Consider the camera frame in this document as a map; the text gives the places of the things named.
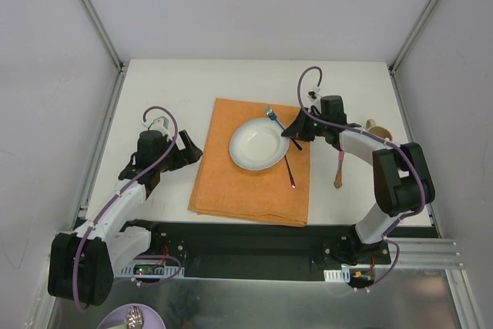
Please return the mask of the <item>gold purple spoon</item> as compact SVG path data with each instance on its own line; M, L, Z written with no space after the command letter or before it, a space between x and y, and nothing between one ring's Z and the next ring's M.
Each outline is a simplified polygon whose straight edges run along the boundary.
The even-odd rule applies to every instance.
M286 163L287 172L288 172L288 176L289 176L289 179L290 179L290 186L291 186L292 189L296 189L297 185L296 185L295 179L293 177L293 173L292 173L292 170L290 168L290 163L289 163L289 160L287 158L287 155L284 155L284 161Z

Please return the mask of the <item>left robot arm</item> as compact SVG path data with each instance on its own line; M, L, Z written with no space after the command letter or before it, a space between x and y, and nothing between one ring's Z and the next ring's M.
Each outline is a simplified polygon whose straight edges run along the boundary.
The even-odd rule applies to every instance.
M47 291L80 304L101 305L112 289L115 274L142 254L158 257L161 237L144 227L126 226L129 215L141 207L164 172L197 163L202 150L181 130L184 147L160 130L139 134L136 151L118 175L106 204L92 219L72 232L60 232L52 241Z

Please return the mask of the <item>iridescent purple knife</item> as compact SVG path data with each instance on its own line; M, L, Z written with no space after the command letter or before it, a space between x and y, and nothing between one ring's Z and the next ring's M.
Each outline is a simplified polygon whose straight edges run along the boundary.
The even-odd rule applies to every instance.
M340 189L343 185L342 171L343 171L343 164L344 164L344 155L345 155L344 151L340 151L338 153L337 172L336 172L336 175L334 177L334 187L336 189Z

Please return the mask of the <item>white ceramic plate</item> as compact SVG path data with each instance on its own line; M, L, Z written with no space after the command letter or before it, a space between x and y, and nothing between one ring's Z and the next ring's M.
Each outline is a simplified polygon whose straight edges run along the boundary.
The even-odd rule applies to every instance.
M269 169L284 158L290 147L290 140L281 133L281 127L267 117L252 119L231 136L230 158L244 170Z

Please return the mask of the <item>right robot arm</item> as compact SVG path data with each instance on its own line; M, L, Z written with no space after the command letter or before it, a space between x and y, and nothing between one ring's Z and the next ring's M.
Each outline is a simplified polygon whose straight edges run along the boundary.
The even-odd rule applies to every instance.
M375 204L331 249L331 256L340 263L354 266L367 261L401 220L421 212L434 200L434 184L422 148L417 143L398 145L349 125L340 96L322 97L320 108L302 108L282 136L304 142L323 137L333 148L373 168Z

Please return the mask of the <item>beige ceramic mug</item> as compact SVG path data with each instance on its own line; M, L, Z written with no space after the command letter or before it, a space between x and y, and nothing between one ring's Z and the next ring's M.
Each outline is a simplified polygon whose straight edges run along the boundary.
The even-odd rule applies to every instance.
M365 129L372 135L377 136L379 138L385 139L387 141L392 141L393 136L391 132L376 124L376 122L373 119L368 119L365 123Z

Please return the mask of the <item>orange cloth placemat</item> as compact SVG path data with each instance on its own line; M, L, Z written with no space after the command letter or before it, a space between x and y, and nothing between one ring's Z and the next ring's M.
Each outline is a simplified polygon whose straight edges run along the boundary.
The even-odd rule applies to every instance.
M273 167L249 171L229 155L231 136L251 119L265 117L265 105L218 98L215 101L203 156L188 209L198 214L254 222L303 227L310 198L310 144L302 150L290 146L287 158L296 182L290 179L284 159Z

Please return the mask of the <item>blue metal fork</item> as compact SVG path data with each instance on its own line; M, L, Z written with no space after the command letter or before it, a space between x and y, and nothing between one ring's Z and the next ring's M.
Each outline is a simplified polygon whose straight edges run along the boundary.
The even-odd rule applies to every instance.
M274 121L282 130L285 130L285 126L279 121L276 113L274 112L274 110L270 106L265 106L265 111L266 111L267 117L271 121ZM292 142L292 144L295 145L295 147L299 151L301 151L303 149L302 146L295 139L290 139L290 141Z

